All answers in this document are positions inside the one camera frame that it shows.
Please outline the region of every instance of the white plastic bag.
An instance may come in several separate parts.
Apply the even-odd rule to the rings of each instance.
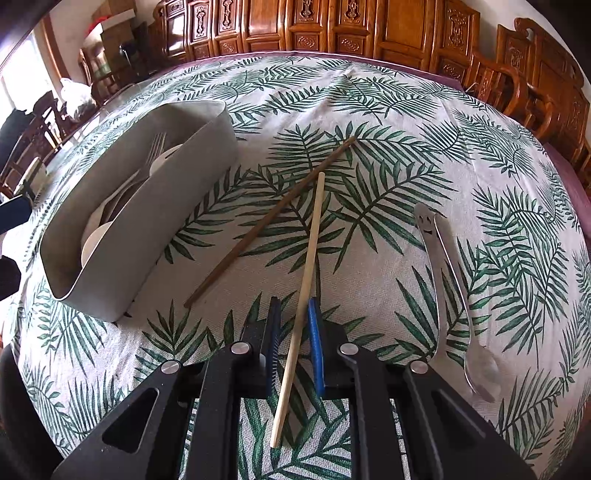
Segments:
[[[60,79],[63,88],[61,99],[66,103],[66,112],[74,121],[78,122],[88,110],[96,108],[96,102],[90,94],[90,87],[83,83],[72,82],[70,79]]]

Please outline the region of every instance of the screw head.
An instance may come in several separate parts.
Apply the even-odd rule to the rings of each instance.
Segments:
[[[162,370],[163,374],[172,375],[178,372],[179,368],[181,368],[181,365],[176,360],[169,360],[162,364],[160,370]]]
[[[251,346],[246,342],[236,342],[232,344],[230,350],[235,355],[244,355],[251,351]]]
[[[423,375],[429,371],[429,366],[425,362],[415,360],[410,364],[410,370],[412,370],[413,373]]]
[[[359,347],[357,345],[355,345],[354,343],[343,343],[340,346],[340,352],[343,355],[356,355],[357,352],[359,352]]]

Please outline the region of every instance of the tablecloth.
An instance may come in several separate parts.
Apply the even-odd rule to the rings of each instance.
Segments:
[[[103,323],[55,301],[38,248],[60,203],[150,109],[195,99],[226,101],[240,140],[237,165],[195,206],[121,320]],[[207,358],[237,339],[244,322],[265,318],[271,296],[282,302],[284,360],[311,190],[191,310],[182,304],[237,239],[352,134],[357,143],[327,171],[313,286],[323,317],[343,323],[352,341],[383,361],[431,356],[436,306],[413,206],[421,201],[447,216],[478,341],[503,375],[502,399],[477,398],[474,407],[538,476],[551,475],[591,393],[591,268],[556,170],[529,131],[462,92],[384,66],[313,56],[179,67],[51,165],[31,219],[10,233],[23,280],[5,331],[64,455],[160,363]],[[463,364],[467,320],[450,285],[448,355]],[[347,403],[316,397],[307,341],[302,352],[281,449],[268,444],[277,392],[242,402],[242,479],[349,475]]]

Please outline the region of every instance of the chopstick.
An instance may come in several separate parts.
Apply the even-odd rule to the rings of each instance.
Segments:
[[[306,264],[304,266],[304,275],[301,279],[300,297],[297,301],[295,311],[294,327],[291,331],[290,350],[287,354],[285,372],[281,382],[281,391],[279,393],[279,402],[273,419],[273,429],[271,430],[271,447],[279,447],[281,440],[281,431],[287,414],[287,407],[290,400],[291,385],[296,374],[297,357],[300,352],[301,333],[306,319],[306,307],[310,298],[310,287],[312,276],[314,275],[314,261],[316,260],[316,245],[318,244],[318,230],[320,229],[320,217],[322,215],[322,200],[324,197],[324,172],[318,175],[316,184],[316,198],[314,199],[314,211],[312,213],[312,225],[310,227],[310,239],[308,240],[308,251],[306,253]]]
[[[294,198],[296,198],[304,188],[313,180],[315,180],[321,171],[326,170],[328,166],[334,162],[342,152],[347,150],[349,146],[355,142],[355,137],[349,137],[343,142],[343,144],[335,149],[328,157],[326,157],[322,163],[320,163],[314,170],[312,170],[306,178],[300,180],[284,197],[279,200],[269,213],[267,213],[254,227],[252,227],[248,233],[240,240],[232,250],[216,265],[216,267],[205,277],[205,280],[197,287],[197,290],[187,299],[184,303],[186,309],[191,308],[191,305],[197,301],[197,299],[205,293],[209,286],[214,283],[226,269],[232,265],[234,260],[246,250],[246,247],[258,236],[259,233],[271,223],[273,220]]]

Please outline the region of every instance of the gray container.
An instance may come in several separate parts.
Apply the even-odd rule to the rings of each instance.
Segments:
[[[144,165],[152,140],[184,143],[130,198],[82,268],[80,238],[92,212]],[[238,158],[224,102],[161,105],[119,137],[51,219],[40,254],[53,296],[106,322],[118,320],[170,239]]]

